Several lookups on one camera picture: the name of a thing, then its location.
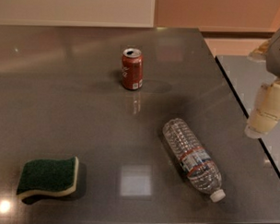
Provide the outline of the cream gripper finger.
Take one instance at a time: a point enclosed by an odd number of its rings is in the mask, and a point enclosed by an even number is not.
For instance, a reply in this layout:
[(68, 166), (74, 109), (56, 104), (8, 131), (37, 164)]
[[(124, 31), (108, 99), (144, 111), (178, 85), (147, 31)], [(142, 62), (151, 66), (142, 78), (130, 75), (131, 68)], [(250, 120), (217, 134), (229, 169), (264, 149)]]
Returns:
[(259, 47), (257, 47), (256, 49), (254, 49), (252, 52), (249, 53), (248, 59), (256, 63), (265, 62), (266, 53), (267, 50), (269, 49), (269, 46), (270, 46), (269, 40), (263, 42)]
[(244, 132), (249, 138), (261, 138), (270, 133), (279, 122), (280, 78), (273, 83), (261, 85)]

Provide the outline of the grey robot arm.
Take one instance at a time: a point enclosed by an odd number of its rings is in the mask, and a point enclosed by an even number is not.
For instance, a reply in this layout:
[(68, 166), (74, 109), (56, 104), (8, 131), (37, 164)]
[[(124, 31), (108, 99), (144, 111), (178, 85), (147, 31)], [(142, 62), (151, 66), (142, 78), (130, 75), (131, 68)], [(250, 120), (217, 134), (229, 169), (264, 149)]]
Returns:
[(273, 83), (262, 83), (245, 127), (249, 138), (261, 138), (280, 122), (280, 28), (269, 41), (249, 54), (253, 61), (264, 60), (266, 70), (276, 76)]

